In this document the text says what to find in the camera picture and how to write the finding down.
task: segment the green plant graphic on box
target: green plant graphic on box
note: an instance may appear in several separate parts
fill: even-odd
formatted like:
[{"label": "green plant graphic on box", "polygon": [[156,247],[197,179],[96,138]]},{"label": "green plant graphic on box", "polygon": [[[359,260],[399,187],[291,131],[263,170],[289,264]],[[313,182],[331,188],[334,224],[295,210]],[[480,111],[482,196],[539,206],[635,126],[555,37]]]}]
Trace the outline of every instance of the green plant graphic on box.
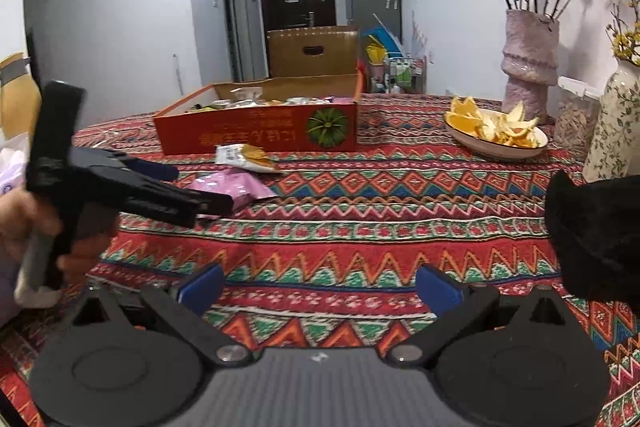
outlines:
[{"label": "green plant graphic on box", "polygon": [[306,134],[311,142],[325,149],[336,147],[347,138],[347,116],[335,107],[323,107],[315,111],[306,124]]}]

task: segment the table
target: table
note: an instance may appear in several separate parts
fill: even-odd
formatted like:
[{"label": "table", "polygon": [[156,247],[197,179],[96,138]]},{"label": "table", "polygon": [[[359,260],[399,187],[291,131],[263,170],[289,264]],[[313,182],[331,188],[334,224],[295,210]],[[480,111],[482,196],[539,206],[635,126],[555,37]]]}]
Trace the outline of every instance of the table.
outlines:
[{"label": "table", "polygon": [[[194,230],[124,215],[92,275],[138,287],[219,261],[226,288],[206,319],[248,347],[376,344],[382,352],[434,319],[415,294],[421,263],[512,295],[550,283],[609,365],[598,427],[636,425],[638,322],[624,304],[567,296],[546,237],[549,178],[564,169],[579,180],[581,165],[554,145],[526,164],[475,156],[444,130],[449,102],[363,95],[357,152],[276,154],[284,173],[264,179],[278,198]],[[149,115],[91,126],[76,141],[172,163],[182,186],[219,169],[213,155],[164,158]],[[0,388],[30,425],[42,423],[23,379],[55,320],[54,312],[25,312],[0,335]]]}]

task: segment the clear plastic jar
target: clear plastic jar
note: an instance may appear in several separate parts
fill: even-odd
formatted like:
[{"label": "clear plastic jar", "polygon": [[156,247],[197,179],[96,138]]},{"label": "clear plastic jar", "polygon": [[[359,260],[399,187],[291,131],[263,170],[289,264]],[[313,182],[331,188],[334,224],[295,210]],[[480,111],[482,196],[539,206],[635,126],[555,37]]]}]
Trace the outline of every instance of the clear plastic jar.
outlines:
[{"label": "clear plastic jar", "polygon": [[584,82],[561,78],[554,142],[584,162],[600,113],[600,95]]}]

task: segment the bowl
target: bowl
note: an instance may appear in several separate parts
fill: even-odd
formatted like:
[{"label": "bowl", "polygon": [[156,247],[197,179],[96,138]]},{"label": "bowl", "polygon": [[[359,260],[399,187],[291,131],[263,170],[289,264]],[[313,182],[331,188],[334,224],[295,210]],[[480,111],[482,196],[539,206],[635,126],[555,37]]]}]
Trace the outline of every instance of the bowl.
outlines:
[{"label": "bowl", "polygon": [[[478,109],[478,111],[482,114],[492,114],[495,116],[502,114],[499,111],[492,111],[490,109]],[[511,147],[509,145],[490,142],[489,140],[484,140],[482,138],[476,138],[470,134],[458,131],[455,127],[450,126],[446,120],[444,120],[444,125],[449,131],[449,134],[465,147],[482,156],[489,156],[500,160],[520,161],[535,158],[545,152],[546,146],[549,145],[549,139],[539,127],[534,127],[533,132],[536,135],[538,143],[540,143],[540,147],[536,147],[535,149],[526,149],[524,147]]]}]

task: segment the human hand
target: human hand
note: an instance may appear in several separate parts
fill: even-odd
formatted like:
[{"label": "human hand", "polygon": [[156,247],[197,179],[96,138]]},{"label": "human hand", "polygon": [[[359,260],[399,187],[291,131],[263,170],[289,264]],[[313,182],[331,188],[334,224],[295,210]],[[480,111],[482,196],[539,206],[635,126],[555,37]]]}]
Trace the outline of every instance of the human hand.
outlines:
[{"label": "human hand", "polygon": [[[66,282],[75,284],[84,280],[85,274],[100,261],[100,254],[109,248],[118,226],[119,219],[115,219],[109,233],[80,239],[68,255],[58,257],[56,264]],[[33,229],[58,235],[62,228],[55,208],[23,187],[0,196],[0,248],[16,263],[21,263]]]}]

